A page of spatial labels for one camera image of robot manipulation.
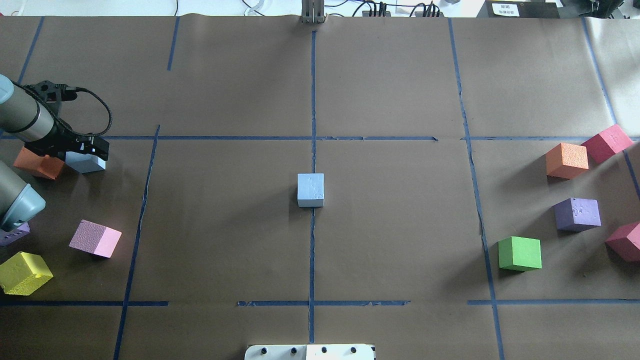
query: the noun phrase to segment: white bracket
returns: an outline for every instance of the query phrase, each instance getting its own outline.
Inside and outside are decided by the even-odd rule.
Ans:
[[[252,345],[244,360],[375,360],[366,344]]]
[[[300,20],[311,24],[324,22],[324,0],[302,0]]]

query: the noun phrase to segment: orange block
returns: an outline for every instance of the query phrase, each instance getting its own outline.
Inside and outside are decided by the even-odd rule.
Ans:
[[[24,147],[20,150],[18,158],[13,163],[14,167],[24,170],[33,176],[44,177],[49,180],[55,180],[62,172],[64,165],[65,162],[58,158],[52,158],[49,155],[38,156]]]
[[[547,175],[573,179],[589,170],[587,148],[571,143],[560,143],[549,150],[547,158]]]

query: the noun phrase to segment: white floor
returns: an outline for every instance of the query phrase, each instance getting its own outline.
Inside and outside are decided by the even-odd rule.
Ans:
[[[255,6],[260,0],[245,0]],[[243,16],[247,6],[242,0],[178,0],[178,15],[200,13],[213,16]],[[325,5],[340,4],[342,0],[325,0]],[[388,0],[388,4],[413,5],[419,0]],[[547,0],[548,3],[559,3]],[[482,0],[461,0],[449,4],[444,0],[434,1],[447,17],[475,17],[482,6]],[[640,10],[632,6],[633,1],[625,1],[621,11],[634,19],[640,19]],[[351,16],[359,5],[357,1],[336,8],[327,8],[327,13]],[[301,0],[264,0],[260,13],[268,16],[299,15]],[[411,8],[389,6],[393,16],[407,16]],[[0,0],[0,13],[7,16],[172,16],[176,11],[176,0]]]

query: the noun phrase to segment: block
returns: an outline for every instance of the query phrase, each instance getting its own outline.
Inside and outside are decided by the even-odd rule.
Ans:
[[[599,132],[582,145],[587,148],[589,156],[599,164],[633,145],[633,141],[616,124]]]
[[[554,206],[558,230],[579,233],[602,225],[598,201],[570,198]]]
[[[82,220],[69,246],[110,258],[122,233],[109,227]]]
[[[560,143],[549,150],[547,155],[547,175],[573,179],[589,170],[587,148],[572,143]]]
[[[542,269],[540,240],[512,236],[498,241],[500,268],[529,271]]]
[[[19,238],[27,236],[30,232],[31,232],[31,228],[29,228],[29,223],[27,222],[25,222],[19,228],[17,228],[16,230],[13,230],[10,233],[0,230],[0,246],[7,246],[12,242],[14,242],[15,240],[18,240]]]
[[[49,180],[58,178],[64,165],[65,162],[58,158],[52,158],[49,155],[38,156],[24,147],[13,162],[14,167]]]
[[[640,222],[619,227],[605,243],[625,261],[640,261]]]
[[[324,206],[324,174],[298,174],[298,206]]]
[[[107,169],[107,162],[96,155],[78,154],[77,152],[72,151],[67,152],[67,155],[65,156],[65,163],[68,167],[74,169],[80,174]]]
[[[0,286],[5,294],[31,295],[53,274],[41,256],[18,252],[0,265]]]

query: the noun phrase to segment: yellow block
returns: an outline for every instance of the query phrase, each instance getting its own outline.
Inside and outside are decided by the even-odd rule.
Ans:
[[[42,256],[18,252],[0,265],[0,286],[5,294],[31,295],[53,277]]]

